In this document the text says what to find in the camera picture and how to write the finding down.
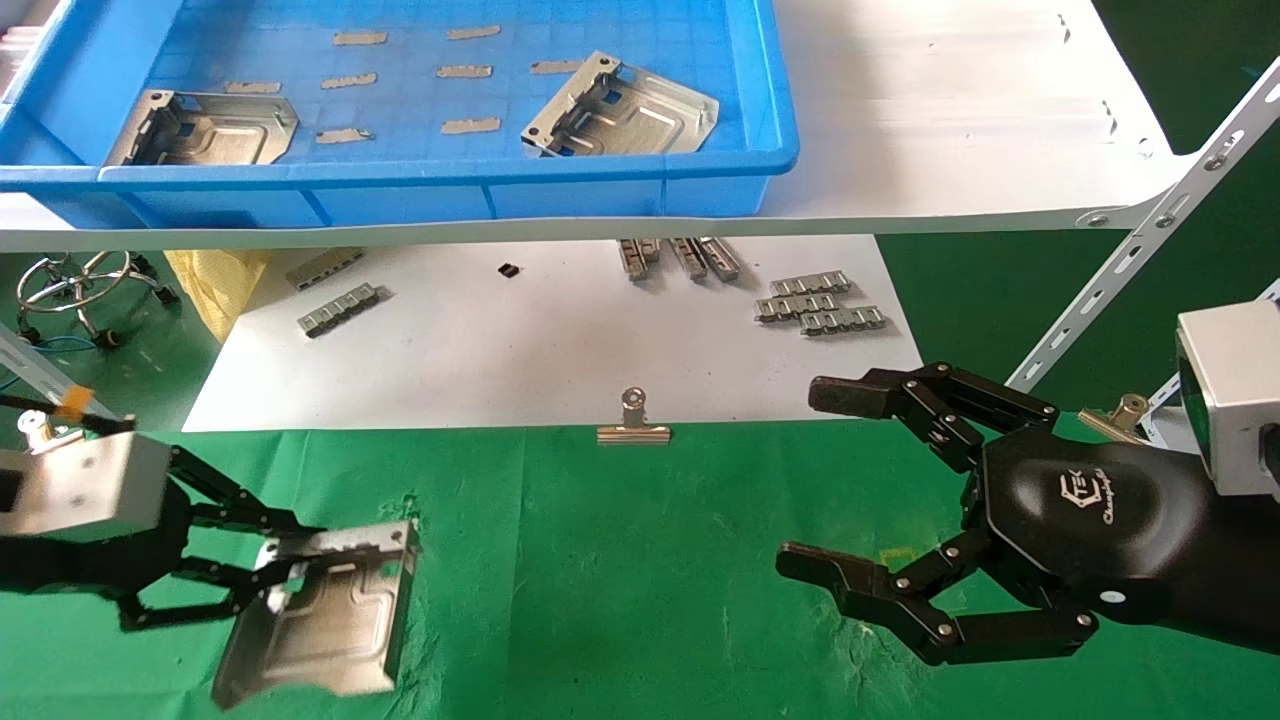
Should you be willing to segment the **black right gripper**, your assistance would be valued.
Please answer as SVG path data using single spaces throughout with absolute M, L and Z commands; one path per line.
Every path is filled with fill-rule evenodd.
M 975 468 L 965 525 L 978 530 L 900 571 L 795 542 L 776 555 L 781 577 L 828 591 L 841 616 L 888 630 L 922 662 L 1069 657 L 1098 629 L 1087 610 L 1140 625 L 1216 623 L 1204 571 L 1216 489 L 1197 456 L 1023 429 L 1052 429 L 1059 410 L 948 363 L 819 375 L 808 402 L 896 419 L 951 470 Z M 977 425 L 1012 433 L 984 446 Z M 950 615 L 932 603 L 979 570 L 1030 609 Z

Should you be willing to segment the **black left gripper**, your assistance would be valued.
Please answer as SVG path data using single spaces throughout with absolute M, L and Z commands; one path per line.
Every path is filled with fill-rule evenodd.
M 307 527 L 288 509 L 265 505 L 248 489 L 197 455 L 180 446 L 170 447 L 168 475 L 159 524 L 151 529 L 111 539 L 72 542 L 45 537 L 1 539 L 1 591 L 18 594 L 76 592 L 118 600 L 123 632 L 146 632 L 187 626 L 236 618 L 273 587 L 291 579 L 294 564 L 273 560 L 253 570 L 183 557 L 189 529 L 197 527 L 264 537 L 306 537 L 323 532 Z M 175 482 L 205 497 L 195 503 Z M 142 603 L 138 592 L 172 575 L 225 591 L 223 600 L 180 607 L 154 609 Z

